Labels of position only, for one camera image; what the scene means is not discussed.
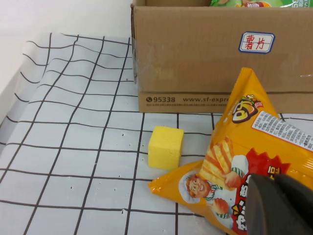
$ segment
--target black object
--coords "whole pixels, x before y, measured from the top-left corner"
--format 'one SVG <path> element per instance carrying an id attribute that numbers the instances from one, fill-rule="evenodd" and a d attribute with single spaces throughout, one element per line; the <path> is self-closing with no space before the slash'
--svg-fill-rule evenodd
<path id="1" fill-rule="evenodd" d="M 313 191 L 285 174 L 252 174 L 245 218 L 248 235 L 313 235 Z"/>

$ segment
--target white wall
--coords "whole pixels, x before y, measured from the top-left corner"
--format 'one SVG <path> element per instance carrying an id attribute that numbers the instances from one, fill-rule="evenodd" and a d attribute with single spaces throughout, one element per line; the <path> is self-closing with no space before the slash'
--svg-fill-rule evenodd
<path id="1" fill-rule="evenodd" d="M 132 0 L 0 0 L 0 98 L 14 95 L 11 81 L 22 63 L 22 48 L 42 32 L 131 35 Z M 0 114 L 9 107 L 0 102 Z"/>
<path id="2" fill-rule="evenodd" d="M 0 35 L 64 32 L 129 36 L 132 0 L 1 0 Z"/>

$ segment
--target green snack package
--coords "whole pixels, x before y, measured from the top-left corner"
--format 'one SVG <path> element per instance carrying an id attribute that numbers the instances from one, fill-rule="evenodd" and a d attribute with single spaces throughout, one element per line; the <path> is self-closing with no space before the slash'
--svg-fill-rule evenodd
<path id="1" fill-rule="evenodd" d="M 313 0 L 243 0 L 242 7 L 313 7 Z"/>
<path id="2" fill-rule="evenodd" d="M 313 7 L 313 0 L 212 0 L 211 6 Z"/>
<path id="3" fill-rule="evenodd" d="M 211 6 L 241 7 L 242 0 L 212 0 Z"/>

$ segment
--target brown cardboard box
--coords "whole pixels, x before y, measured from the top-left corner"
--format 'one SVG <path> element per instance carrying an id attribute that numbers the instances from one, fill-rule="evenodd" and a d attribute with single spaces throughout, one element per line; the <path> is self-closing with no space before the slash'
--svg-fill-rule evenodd
<path id="1" fill-rule="evenodd" d="M 241 67 L 249 67 L 278 112 L 311 113 L 313 9 L 209 5 L 209 0 L 134 1 L 140 111 L 221 113 Z M 273 34 L 270 52 L 240 52 L 247 31 Z"/>

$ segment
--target chef hat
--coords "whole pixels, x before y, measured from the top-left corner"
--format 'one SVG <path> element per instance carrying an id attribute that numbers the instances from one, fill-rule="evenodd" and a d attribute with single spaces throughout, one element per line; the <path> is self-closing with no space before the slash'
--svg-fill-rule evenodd
<path id="1" fill-rule="evenodd" d="M 192 197 L 188 190 L 187 190 L 187 180 L 197 172 L 195 170 L 189 171 L 187 174 L 185 174 L 181 180 L 179 181 L 179 192 L 181 194 L 181 197 L 184 199 L 185 202 L 189 204 L 198 203 L 200 201 L 200 198 Z"/>

